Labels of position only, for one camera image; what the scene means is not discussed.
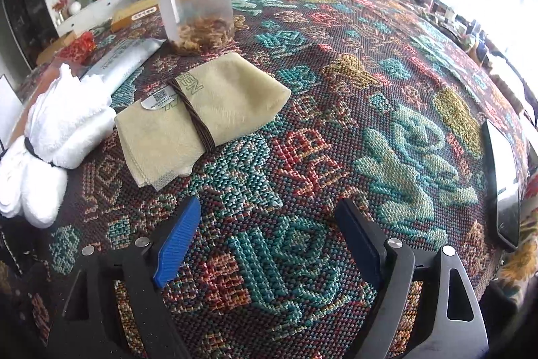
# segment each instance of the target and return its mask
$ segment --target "blue gripper pad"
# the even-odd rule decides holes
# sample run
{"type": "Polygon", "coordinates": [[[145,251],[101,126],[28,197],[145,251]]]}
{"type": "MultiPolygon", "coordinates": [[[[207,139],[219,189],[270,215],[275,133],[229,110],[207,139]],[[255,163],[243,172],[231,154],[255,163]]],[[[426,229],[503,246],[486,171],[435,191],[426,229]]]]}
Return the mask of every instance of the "blue gripper pad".
{"type": "Polygon", "coordinates": [[[158,288],[164,287],[178,274],[179,266],[200,223],[201,209],[198,198],[191,198],[179,215],[180,218],[159,250],[157,269],[153,275],[153,281],[158,288]]]}

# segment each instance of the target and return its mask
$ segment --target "white shelf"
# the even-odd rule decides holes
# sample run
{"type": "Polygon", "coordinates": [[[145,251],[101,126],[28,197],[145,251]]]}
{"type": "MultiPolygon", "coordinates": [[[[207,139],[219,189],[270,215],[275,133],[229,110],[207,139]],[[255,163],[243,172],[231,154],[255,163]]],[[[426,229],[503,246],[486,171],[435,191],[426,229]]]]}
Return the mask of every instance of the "white shelf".
{"type": "Polygon", "coordinates": [[[77,36],[80,36],[85,31],[110,19],[118,9],[127,6],[130,2],[130,0],[97,0],[88,4],[56,27],[58,36],[63,36],[69,31],[74,31],[77,36]]]}

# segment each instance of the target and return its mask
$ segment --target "table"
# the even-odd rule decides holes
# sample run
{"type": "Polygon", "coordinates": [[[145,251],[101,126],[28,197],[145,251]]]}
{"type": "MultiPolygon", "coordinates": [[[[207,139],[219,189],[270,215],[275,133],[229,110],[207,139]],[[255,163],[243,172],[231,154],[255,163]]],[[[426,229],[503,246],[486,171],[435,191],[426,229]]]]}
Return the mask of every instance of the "table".
{"type": "MultiPolygon", "coordinates": [[[[39,232],[37,259],[50,281],[28,290],[28,320],[38,321],[43,338],[81,249],[128,245],[186,195],[199,197],[202,221],[162,297],[194,357],[343,355],[376,291],[335,225],[341,198],[414,248],[454,246],[478,297],[490,281],[500,254],[484,237],[480,123],[490,118],[508,137],[521,186],[527,152],[517,115],[486,73],[391,0],[233,0],[233,7],[235,40],[219,54],[240,53],[289,87],[290,100],[274,121],[205,154],[190,177],[159,192],[136,186],[116,133],[69,172],[58,218],[39,232]]],[[[159,13],[118,33],[93,33],[98,48],[88,64],[123,38],[165,38],[159,13]]],[[[217,56],[179,57],[164,45],[112,105],[120,112],[217,56]]],[[[8,233],[9,223],[2,226],[8,233]]],[[[15,290],[14,276],[7,281],[15,290]]],[[[116,291],[127,339],[141,355],[121,283],[116,291]]],[[[414,284],[393,353],[405,347],[419,292],[414,284]]]]}

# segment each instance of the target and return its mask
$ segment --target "rolled white towel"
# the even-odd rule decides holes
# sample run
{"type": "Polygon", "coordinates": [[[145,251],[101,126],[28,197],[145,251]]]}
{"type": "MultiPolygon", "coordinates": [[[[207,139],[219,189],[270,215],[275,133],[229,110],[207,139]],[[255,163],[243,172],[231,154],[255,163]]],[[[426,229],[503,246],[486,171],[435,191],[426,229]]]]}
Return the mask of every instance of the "rolled white towel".
{"type": "Polygon", "coordinates": [[[0,160],[0,212],[7,218],[21,212],[21,182],[30,153],[19,136],[0,160]]]}
{"type": "Polygon", "coordinates": [[[52,163],[62,168],[77,168],[96,145],[112,134],[115,117],[114,109],[106,107],[89,118],[56,150],[52,163]]]}
{"type": "Polygon", "coordinates": [[[21,201],[31,225],[47,228],[58,216],[67,187],[67,170],[30,156],[23,173],[21,201]]]}
{"type": "Polygon", "coordinates": [[[68,65],[31,107],[20,136],[0,160],[0,213],[21,212],[35,227],[52,225],[64,200],[67,170],[112,133],[116,112],[100,77],[79,81],[68,65]]]}
{"type": "Polygon", "coordinates": [[[98,75],[79,80],[71,75],[67,64],[62,64],[60,76],[30,109],[24,134],[39,158],[58,165],[54,160],[58,149],[91,117],[108,109],[111,102],[98,75]]]}

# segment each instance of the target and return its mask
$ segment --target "phone screen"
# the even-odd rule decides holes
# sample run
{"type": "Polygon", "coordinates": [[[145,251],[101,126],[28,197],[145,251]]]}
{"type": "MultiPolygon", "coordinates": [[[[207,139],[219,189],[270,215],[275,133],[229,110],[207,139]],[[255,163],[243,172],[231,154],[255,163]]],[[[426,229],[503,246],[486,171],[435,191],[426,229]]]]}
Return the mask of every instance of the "phone screen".
{"type": "Polygon", "coordinates": [[[488,121],[495,179],[497,182],[497,233],[517,246],[519,241],[519,192],[512,147],[497,127],[488,121]]]}

